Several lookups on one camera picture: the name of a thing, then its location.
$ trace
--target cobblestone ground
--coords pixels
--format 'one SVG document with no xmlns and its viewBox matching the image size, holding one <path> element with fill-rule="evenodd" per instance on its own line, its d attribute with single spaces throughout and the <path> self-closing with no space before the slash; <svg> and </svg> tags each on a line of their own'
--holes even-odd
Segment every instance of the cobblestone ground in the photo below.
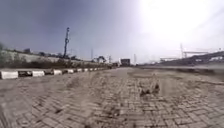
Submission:
<svg viewBox="0 0 224 128">
<path fill-rule="evenodd" d="M 114 69 L 0 81 L 3 128 L 224 128 L 212 76 Z"/>
</svg>

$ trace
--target hazy sky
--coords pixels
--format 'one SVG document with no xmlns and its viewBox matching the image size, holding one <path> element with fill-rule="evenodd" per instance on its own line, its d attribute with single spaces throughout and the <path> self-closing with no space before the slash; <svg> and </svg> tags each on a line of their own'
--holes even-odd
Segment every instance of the hazy sky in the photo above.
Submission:
<svg viewBox="0 0 224 128">
<path fill-rule="evenodd" d="M 9 48 L 134 58 L 224 49 L 223 0 L 0 0 L 0 41 Z"/>
</svg>

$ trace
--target road barrier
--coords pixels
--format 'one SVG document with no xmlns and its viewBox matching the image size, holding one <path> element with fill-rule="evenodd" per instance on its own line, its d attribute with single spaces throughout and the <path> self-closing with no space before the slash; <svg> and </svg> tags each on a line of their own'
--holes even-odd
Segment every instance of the road barrier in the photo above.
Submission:
<svg viewBox="0 0 224 128">
<path fill-rule="evenodd" d="M 16 79 L 19 77 L 41 77 L 46 75 L 73 74 L 76 72 L 92 72 L 104 70 L 106 68 L 78 68 L 78 69 L 46 69 L 39 71 L 0 71 L 0 79 Z"/>
<path fill-rule="evenodd" d="M 40 77 L 40 76 L 44 76 L 44 75 L 45 75 L 44 71 L 32 71 L 33 77 Z"/>
<path fill-rule="evenodd" d="M 18 77 L 19 77 L 18 71 L 14 71 L 14 72 L 2 71 L 1 72 L 1 79 L 15 79 Z"/>
</svg>

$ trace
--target distant building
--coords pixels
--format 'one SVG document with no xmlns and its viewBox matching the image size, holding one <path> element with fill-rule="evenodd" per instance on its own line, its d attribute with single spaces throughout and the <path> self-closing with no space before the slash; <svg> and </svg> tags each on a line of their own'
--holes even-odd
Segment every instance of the distant building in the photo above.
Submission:
<svg viewBox="0 0 224 128">
<path fill-rule="evenodd" d="M 131 66 L 130 59 L 121 59 L 121 66 Z"/>
</svg>

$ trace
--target white barrier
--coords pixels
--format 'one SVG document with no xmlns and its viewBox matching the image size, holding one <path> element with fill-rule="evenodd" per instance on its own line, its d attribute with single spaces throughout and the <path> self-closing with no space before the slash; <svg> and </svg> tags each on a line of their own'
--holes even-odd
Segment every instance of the white barrier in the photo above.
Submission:
<svg viewBox="0 0 224 128">
<path fill-rule="evenodd" d="M 54 75 L 61 75 L 62 71 L 61 70 L 54 70 Z"/>
<path fill-rule="evenodd" d="M 68 73 L 72 74 L 72 73 L 74 73 L 74 70 L 73 69 L 68 69 Z"/>
<path fill-rule="evenodd" d="M 77 72 L 82 72 L 82 69 L 81 69 L 81 68 L 78 68 L 78 69 L 77 69 Z"/>
<path fill-rule="evenodd" d="M 15 72 L 5 72 L 1 71 L 1 79 L 15 79 L 19 77 L 19 73 Z"/>
<path fill-rule="evenodd" d="M 33 77 L 44 76 L 44 71 L 32 71 Z"/>
</svg>

